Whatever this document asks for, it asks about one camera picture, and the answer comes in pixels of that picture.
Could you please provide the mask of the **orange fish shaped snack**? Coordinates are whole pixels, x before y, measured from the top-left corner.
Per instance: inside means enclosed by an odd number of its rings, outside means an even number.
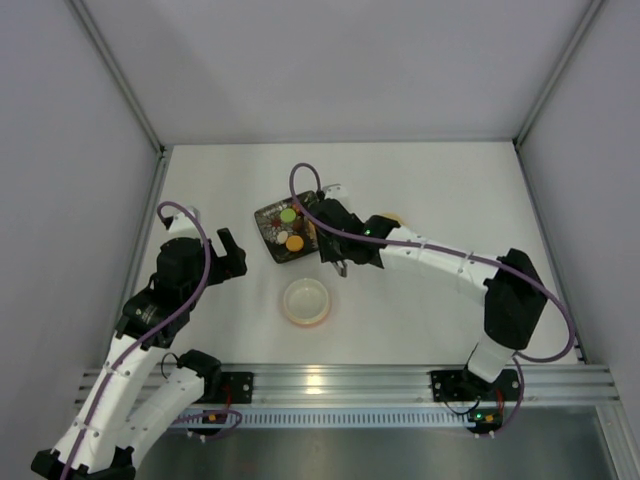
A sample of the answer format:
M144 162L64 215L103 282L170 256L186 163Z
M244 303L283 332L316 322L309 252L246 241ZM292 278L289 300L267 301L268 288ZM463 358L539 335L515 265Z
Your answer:
M307 232L307 235L308 235L309 239L313 243L316 243L317 242L317 233L316 233L315 226L312 223L308 223L306 225L306 232Z

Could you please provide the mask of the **orange round cracker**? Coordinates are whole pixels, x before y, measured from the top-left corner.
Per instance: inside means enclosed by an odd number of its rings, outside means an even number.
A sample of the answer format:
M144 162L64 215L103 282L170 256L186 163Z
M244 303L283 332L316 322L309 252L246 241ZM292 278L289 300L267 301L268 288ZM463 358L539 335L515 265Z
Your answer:
M304 248L304 239L298 235L292 235L287 238L285 247L290 252L299 252Z

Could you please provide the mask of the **small white oval snack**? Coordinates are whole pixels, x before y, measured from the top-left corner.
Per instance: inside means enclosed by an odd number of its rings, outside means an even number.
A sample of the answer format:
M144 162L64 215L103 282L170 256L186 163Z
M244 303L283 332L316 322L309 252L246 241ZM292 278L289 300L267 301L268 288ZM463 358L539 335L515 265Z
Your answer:
M280 231L277 234L276 240L279 244L285 244L288 238L289 238L289 233L287 231Z

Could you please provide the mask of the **green round cookie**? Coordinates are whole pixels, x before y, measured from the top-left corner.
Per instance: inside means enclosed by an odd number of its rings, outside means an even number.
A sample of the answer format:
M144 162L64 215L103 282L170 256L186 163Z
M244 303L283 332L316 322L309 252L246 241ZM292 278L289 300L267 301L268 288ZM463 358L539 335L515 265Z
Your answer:
M293 223L297 218L297 213L293 208L286 208L280 212L280 220L283 223Z

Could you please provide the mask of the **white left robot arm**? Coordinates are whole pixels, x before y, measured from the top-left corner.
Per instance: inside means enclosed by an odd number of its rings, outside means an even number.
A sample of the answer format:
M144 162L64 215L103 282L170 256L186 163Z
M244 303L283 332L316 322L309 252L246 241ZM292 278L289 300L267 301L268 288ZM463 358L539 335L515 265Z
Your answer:
M246 274L246 253L231 232L225 249L178 237L164 243L156 271L122 310L102 370L63 437L35 454L31 469L45 479L132 479L149 449L189 405L221 393L222 364L191 349L160 388L136 402L155 366L169 354L203 290Z

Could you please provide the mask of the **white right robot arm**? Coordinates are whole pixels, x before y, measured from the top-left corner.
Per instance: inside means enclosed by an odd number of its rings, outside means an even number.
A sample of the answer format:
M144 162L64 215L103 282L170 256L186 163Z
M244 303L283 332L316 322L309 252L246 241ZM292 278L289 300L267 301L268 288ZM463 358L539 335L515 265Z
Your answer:
M512 356L528 347L547 303L532 283L540 278L529 256L517 249L488 263L470 254L448 254L398 221L373 215L367 221L337 199L323 199L310 207L309 220L317 231L321 261L346 275L349 262L410 273L450 285L484 308L483 333L461 370L444 380L451 397L474 399L495 388Z

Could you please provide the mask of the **cream round box lid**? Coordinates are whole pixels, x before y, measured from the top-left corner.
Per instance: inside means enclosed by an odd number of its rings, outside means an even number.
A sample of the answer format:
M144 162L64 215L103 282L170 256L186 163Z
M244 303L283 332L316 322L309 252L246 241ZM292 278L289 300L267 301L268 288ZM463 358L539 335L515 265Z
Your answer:
M405 225L404 220L397 214L394 213L381 213L382 217L398 222L400 225Z

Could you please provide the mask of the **black floral square plate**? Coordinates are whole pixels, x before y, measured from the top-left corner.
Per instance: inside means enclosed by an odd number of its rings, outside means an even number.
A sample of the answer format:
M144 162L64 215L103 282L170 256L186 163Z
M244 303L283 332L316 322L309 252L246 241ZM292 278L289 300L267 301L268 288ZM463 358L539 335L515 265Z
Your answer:
M254 220L272 260L279 265L319 251L314 225L291 197L260 207Z

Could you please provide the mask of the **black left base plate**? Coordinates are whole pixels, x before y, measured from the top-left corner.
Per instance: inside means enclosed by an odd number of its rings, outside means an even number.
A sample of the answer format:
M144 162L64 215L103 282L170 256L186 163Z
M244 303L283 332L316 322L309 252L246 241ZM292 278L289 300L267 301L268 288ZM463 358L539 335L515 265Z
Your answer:
M253 372L222 372L218 379L205 384L204 394L198 402L217 405L251 404L253 390Z

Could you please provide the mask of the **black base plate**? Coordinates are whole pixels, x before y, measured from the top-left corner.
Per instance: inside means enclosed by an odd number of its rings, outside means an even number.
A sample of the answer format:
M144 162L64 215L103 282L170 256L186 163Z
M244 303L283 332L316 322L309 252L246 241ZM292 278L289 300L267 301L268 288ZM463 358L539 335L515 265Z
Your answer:
M494 401L502 394L505 401L516 401L521 380L515 369L503 370L488 382L467 369L433 370L429 373L433 398L438 403Z
M251 404L253 390L253 372L222 372L218 379L205 384L204 394L198 402L217 405Z

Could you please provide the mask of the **aluminium mounting rail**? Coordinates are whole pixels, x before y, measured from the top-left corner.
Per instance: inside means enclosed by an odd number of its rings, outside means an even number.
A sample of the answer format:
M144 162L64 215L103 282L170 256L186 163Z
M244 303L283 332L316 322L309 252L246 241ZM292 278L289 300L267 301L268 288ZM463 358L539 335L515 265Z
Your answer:
M429 373L438 365L226 364L222 372L254 373L252 408L442 407ZM519 397L525 406L583 406L619 399L609 369L598 365L523 365ZM447 402L450 406L472 402Z

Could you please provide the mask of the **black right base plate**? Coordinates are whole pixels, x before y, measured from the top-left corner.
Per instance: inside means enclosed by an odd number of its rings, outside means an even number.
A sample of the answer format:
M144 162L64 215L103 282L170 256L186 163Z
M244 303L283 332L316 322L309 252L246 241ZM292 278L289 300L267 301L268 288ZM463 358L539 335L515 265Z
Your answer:
M433 370L429 373L433 398L438 403L494 401L502 394L505 401L516 401L521 380L515 369L503 370L488 382L467 369Z

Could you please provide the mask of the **left aluminium frame post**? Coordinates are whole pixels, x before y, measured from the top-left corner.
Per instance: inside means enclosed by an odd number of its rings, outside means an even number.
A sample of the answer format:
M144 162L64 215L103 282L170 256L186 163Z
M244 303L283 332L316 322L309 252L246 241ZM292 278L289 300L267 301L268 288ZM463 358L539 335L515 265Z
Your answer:
M86 1L65 1L71 15L87 38L100 63L106 69L108 76L116 87L119 96L126 104L129 114L134 118L137 126L142 131L146 142L153 152L151 174L142 182L145 187L143 202L135 209L138 213L138 222L130 254L127 258L127 270L124 284L114 312L114 323L120 318L122 307L134 292L138 275L142 265L144 249L147 246L151 225L153 221L152 208L159 198L161 186L166 175L167 157L172 150L167 149L161 142L155 128L149 120L138 95L131 82L128 80L120 62L113 53L109 42L101 31L95 16L91 12Z

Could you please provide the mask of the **aluminium frame post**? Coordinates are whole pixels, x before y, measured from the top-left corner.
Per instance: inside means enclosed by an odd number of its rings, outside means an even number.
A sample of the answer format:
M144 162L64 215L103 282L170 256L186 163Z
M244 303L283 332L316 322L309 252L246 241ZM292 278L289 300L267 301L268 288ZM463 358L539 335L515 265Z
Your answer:
M129 114L134 118L137 126L142 131L146 142L153 152L151 174L142 182L145 187L143 202L135 209L138 213L138 222L130 254L127 258L127 270L124 284L114 312L114 323L120 318L122 307L134 292L138 275L142 265L144 249L147 246L151 225L153 221L152 208L159 198L161 186L166 175L167 157L172 150L167 149L161 142L155 128L149 120L138 95L131 82L128 80L120 62L113 53L109 42L101 31L95 16L91 12L86 1L65 1L71 15L87 38L100 63L106 69L108 76L116 87L119 96L126 104Z
M548 108L556 91L562 85L568 75L572 64L579 55L580 50L585 45L591 31L597 24L602 13L606 10L609 1L587 1L578 19L574 22L567 36L566 41L559 49L553 62L548 68L534 102L527 110L526 116L512 138L512 144L516 153L520 171L525 182L527 193L533 208L537 226L542 236L545 254L550 265L551 274L556 286L556 295L563 302L564 309L569 314L570 331L573 331L573 338L569 341L572 351L576 354L579 364L589 364L588 355L585 353L581 342L578 325L576 324L574 312L570 304L570 293L567 291L567 284L563 279L563 268L558 258L557 248L554 245L548 219L541 206L541 196L536 190L536 186L531 176L524 147L531 133L535 130L545 110Z

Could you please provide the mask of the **right aluminium frame post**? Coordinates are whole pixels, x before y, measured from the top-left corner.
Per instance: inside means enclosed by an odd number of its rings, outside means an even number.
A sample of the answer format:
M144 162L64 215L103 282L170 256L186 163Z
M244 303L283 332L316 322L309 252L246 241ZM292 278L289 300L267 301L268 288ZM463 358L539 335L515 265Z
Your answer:
M558 258L557 248L554 245L548 219L541 206L541 196L536 190L536 186L531 176L524 147L531 133L535 130L545 110L548 108L556 91L562 85L568 75L572 64L579 55L580 50L585 45L591 31L597 24L602 13L606 10L609 1L587 1L578 19L574 22L567 36L566 41L559 49L553 62L548 68L534 102L527 110L526 116L512 138L512 144L516 153L520 171L525 182L527 193L533 208L537 226L542 236L545 254L550 265L551 274L556 286L556 295L563 302L564 309L569 314L570 331L573 331L573 338L569 341L572 351L576 354L579 364L589 364L588 355L585 353L581 342L578 325L576 324L574 312L570 304L570 293L567 291L567 284L563 279L563 268Z

